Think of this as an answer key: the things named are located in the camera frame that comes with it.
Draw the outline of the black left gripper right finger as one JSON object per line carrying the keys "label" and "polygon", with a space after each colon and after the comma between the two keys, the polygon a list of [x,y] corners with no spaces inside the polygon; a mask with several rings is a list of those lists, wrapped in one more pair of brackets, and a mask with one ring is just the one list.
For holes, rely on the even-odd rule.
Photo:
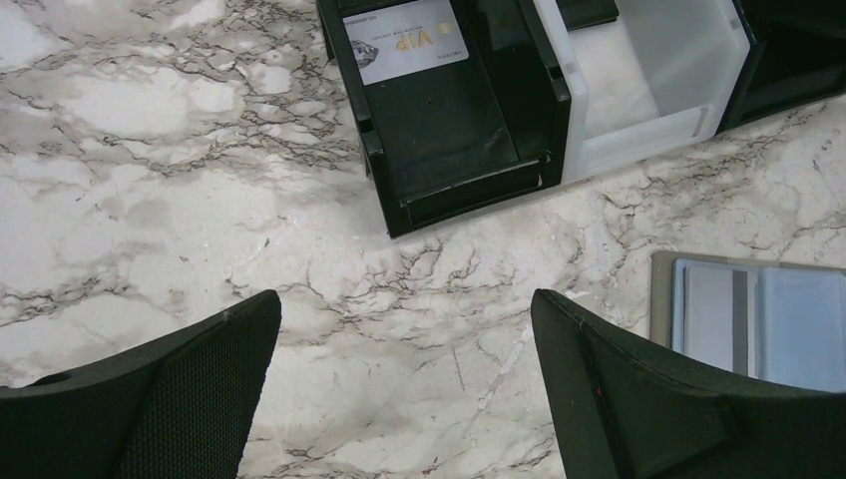
{"label": "black left gripper right finger", "polygon": [[539,289],[531,318],[570,478],[841,478],[845,397],[728,372]]}

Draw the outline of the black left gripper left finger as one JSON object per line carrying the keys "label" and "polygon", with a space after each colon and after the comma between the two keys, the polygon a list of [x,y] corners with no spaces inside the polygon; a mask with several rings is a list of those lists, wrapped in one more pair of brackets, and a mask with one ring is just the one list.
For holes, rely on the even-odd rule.
{"label": "black left gripper left finger", "polygon": [[273,290],[1,390],[5,478],[233,478],[282,319]]}

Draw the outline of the silver card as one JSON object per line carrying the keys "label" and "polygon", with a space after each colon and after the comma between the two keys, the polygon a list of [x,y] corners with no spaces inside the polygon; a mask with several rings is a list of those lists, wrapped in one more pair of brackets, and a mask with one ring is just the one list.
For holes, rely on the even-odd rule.
{"label": "silver card", "polygon": [[683,353],[757,378],[757,273],[702,261],[687,265],[683,272]]}

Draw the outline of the grey card holder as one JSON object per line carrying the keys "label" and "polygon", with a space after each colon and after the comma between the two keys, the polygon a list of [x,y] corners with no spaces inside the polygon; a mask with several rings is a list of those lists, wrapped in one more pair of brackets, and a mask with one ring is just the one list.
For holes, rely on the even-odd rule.
{"label": "grey card holder", "polygon": [[649,337],[652,341],[685,355],[683,269],[699,261],[749,268],[757,273],[759,376],[755,379],[812,390],[844,391],[845,271],[842,268],[658,251],[651,257]]}

